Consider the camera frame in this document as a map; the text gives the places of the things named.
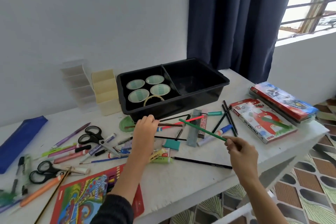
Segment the window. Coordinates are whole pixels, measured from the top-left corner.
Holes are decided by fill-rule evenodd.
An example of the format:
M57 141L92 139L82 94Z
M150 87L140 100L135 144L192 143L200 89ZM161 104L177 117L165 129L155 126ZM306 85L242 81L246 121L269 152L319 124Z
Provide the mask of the window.
M289 0L278 40L336 28L336 0Z

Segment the scissors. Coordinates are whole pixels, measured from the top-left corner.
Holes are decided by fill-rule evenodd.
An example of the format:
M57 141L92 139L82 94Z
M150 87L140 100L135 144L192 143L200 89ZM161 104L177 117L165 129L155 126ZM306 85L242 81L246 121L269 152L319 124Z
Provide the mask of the scissors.
M89 126L85 129L86 134L81 135L78 138L79 144L87 144L87 143L96 143L100 144L104 148L106 148L108 151L112 152L113 154L120 157L120 154L107 142L105 142L105 139L102 137L102 130L97 126Z
M53 165L50 161L42 161L38 166L37 170L34 170L29 175L29 180L33 184L43 184L49 179L55 178L59 175L64 175L65 172L70 169L70 175L85 175L90 172L88 168L77 168L77 167L66 167L58 164Z

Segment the table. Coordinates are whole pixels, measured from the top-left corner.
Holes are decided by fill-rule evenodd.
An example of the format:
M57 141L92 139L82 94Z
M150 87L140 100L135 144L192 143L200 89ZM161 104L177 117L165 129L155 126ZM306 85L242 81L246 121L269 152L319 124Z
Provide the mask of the table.
M248 89L252 82L232 70L221 70L230 79L230 84L225 86L217 102L208 104L204 107L208 111L221 110L221 101L233 103L248 98ZM27 146L23 153L38 154L48 150L60 139L71 134L74 130L87 122L99 126L103 131L103 137L112 133L117 133L117 141L121 141L129 136L129 133L119 131L118 125L125 115L116 113L109 116L101 116L99 111L82 114L78 108L46 116L49 120L41 129L36 138ZM269 189L289 171L290 168L315 145L328 130L316 121L304 125L294 134L291 134L268 145L262 143L258 137L245 125L237 116L232 115L237 126L239 136L253 144L259 153L258 170L260 180L264 187ZM220 116L208 117L207 129L212 130ZM0 128L0 144L3 143L19 126L20 123L7 125ZM163 136L175 136L180 128L166 129L158 134ZM188 127L186 127L181 138L187 138ZM69 144L75 142L78 134ZM185 142L181 142L180 150L172 155L184 158L193 158L208 162L230 165L229 154L223 141L214 140L202 147L190 147ZM77 165L79 160L69 161L72 165ZM126 159L113 160L87 164L91 168L91 174L121 165ZM18 159L11 165L7 172L0 175L1 188L10 190L17 169ZM78 177L69 177L65 183L70 183ZM141 180L141 190L145 212L138 217L135 224L157 224L185 209L190 208L214 195L231 188L238 184L237 176L234 171L217 167L205 166L190 162L175 160L172 164L148 164ZM32 185L29 190L35 191L39 186ZM33 223L44 204L48 201L53 189L49 190L27 206L21 208L16 213L8 216L11 210L0 215L2 223ZM40 220L40 223L49 223L53 211L55 198L52 200L48 209ZM229 223L251 209L248 199L244 199L238 210L230 213L218 220L217 224Z

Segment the curtain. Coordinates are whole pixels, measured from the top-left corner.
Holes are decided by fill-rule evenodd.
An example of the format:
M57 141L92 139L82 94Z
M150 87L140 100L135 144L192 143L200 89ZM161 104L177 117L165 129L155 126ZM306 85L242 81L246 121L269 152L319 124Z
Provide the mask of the curtain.
M187 58L231 68L254 83L271 69L288 0L189 0Z

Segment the white wall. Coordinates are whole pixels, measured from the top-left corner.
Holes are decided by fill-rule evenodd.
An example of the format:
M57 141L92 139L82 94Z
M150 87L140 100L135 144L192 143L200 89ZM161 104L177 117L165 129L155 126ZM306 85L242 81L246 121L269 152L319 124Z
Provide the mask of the white wall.
M336 32L275 47L268 81L311 104L336 95Z
M0 0L0 125L76 107L57 65L121 73L186 58L188 0Z

